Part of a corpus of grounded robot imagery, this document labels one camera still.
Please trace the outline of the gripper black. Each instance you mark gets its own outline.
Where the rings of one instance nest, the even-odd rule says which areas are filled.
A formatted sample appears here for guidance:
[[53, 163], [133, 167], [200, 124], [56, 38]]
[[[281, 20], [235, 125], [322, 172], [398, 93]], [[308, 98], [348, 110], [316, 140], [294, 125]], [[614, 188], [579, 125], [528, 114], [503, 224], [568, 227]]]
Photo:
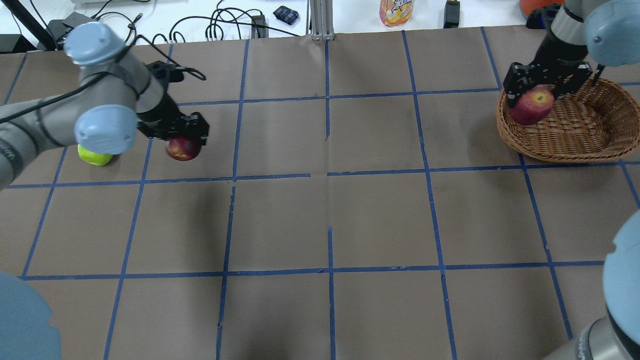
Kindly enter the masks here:
[[537, 85], [552, 85], [556, 100], [578, 92], [594, 73], [585, 61], [587, 54], [586, 45], [564, 41], [547, 30], [530, 64], [510, 64], [502, 83], [508, 107], [514, 108]]
[[157, 105], [137, 116], [137, 130], [149, 139], [169, 141], [183, 137], [200, 146], [207, 145], [210, 123], [200, 112], [183, 114], [167, 92], [162, 94]]

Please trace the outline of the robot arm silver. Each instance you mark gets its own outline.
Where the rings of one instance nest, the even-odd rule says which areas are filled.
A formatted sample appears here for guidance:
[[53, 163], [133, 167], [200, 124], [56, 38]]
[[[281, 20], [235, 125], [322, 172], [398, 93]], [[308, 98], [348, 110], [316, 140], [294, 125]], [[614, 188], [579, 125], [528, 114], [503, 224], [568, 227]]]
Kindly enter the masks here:
[[[119, 155], [138, 132], [169, 143], [186, 141], [197, 157], [210, 125], [199, 114], [184, 114], [169, 95], [184, 72], [206, 76], [171, 59], [144, 39], [165, 61], [145, 64], [105, 23], [89, 22], [66, 37], [64, 52], [80, 68], [78, 88], [68, 93], [1, 106], [1, 191], [42, 153], [80, 145], [87, 151]], [[61, 360], [60, 331], [50, 325], [50, 306], [19, 276], [1, 271], [1, 359]]]
[[[529, 64], [512, 63], [496, 107], [498, 132], [515, 151], [553, 163], [619, 160], [639, 146], [639, 105], [601, 73], [639, 62], [637, 0], [566, 0], [543, 19]], [[606, 315], [548, 360], [637, 360], [640, 230], [634, 213], [613, 239], [602, 272]]]

